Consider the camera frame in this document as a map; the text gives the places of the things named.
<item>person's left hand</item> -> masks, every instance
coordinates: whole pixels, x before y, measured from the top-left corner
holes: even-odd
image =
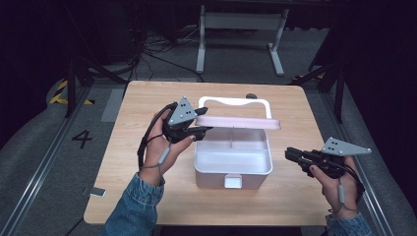
[[[153,128],[151,129],[148,137],[148,144],[147,144],[147,153],[144,163],[144,168],[140,171],[139,176],[145,182],[158,186],[160,183],[160,177],[170,169],[175,161],[177,160],[178,155],[185,150],[187,147],[195,139],[194,136],[189,136],[184,140],[178,142],[177,144],[172,144],[170,147],[169,154],[166,156],[165,160],[162,164],[158,167],[157,162],[159,158],[162,156],[162,153],[165,151],[166,148],[169,147],[169,141],[166,140],[162,134],[162,124],[166,116],[168,115],[169,110],[166,110],[155,122]]]

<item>white storage box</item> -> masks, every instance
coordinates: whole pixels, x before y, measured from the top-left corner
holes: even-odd
[[[204,96],[199,100],[199,107],[207,100],[225,105],[262,103],[267,118],[199,116],[197,126],[214,128],[196,143],[197,185],[202,188],[260,188],[273,168],[264,129],[280,129],[279,121],[271,119],[269,103],[264,99]]]

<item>denim sleeve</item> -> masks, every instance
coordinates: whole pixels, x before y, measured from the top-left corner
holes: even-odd
[[[151,235],[162,195],[163,185],[155,187],[135,174],[100,235]]]
[[[375,236],[362,213],[351,218],[334,218],[326,216],[329,236]]]

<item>box latch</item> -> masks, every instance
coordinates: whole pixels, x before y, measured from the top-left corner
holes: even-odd
[[[227,174],[224,177],[224,188],[242,189],[242,176],[240,174]]]

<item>white handle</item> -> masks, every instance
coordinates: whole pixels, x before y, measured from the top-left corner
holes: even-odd
[[[234,98],[234,97],[218,97],[218,96],[203,96],[199,99],[199,108],[205,106],[207,100],[215,100],[226,105],[247,105],[249,103],[261,103],[265,107],[267,118],[271,119],[269,102],[265,99],[253,99],[253,98]]]

